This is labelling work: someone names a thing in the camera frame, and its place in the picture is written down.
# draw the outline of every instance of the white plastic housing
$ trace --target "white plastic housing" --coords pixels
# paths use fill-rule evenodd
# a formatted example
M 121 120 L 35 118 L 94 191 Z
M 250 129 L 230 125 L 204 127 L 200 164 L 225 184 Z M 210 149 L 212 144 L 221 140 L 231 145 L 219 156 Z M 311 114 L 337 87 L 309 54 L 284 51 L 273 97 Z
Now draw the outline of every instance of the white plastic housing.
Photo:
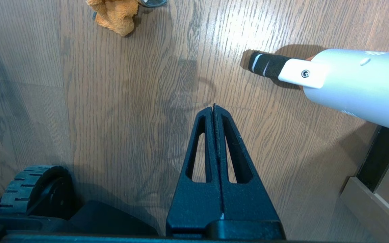
M 322 88 L 304 87 L 307 98 L 389 128 L 389 53 L 328 49 L 312 62 L 329 68 Z

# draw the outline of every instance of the orange towel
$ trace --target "orange towel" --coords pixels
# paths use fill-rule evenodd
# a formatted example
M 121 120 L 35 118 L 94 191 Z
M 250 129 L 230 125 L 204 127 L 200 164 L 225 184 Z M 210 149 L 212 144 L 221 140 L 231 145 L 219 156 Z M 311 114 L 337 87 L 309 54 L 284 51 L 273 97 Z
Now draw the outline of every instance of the orange towel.
M 122 36 L 134 29 L 133 16 L 137 14 L 137 0 L 87 0 L 86 3 L 97 12 L 96 22 Z

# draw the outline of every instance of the black wheel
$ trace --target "black wheel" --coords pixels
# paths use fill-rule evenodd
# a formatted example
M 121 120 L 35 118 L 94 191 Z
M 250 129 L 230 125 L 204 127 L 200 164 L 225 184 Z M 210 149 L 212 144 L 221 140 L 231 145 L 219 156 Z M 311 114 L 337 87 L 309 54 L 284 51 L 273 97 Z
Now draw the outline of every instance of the black wheel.
M 71 182 L 69 172 L 62 166 L 31 166 L 19 172 L 1 198 L 0 214 L 25 214 L 48 184 L 61 177 Z

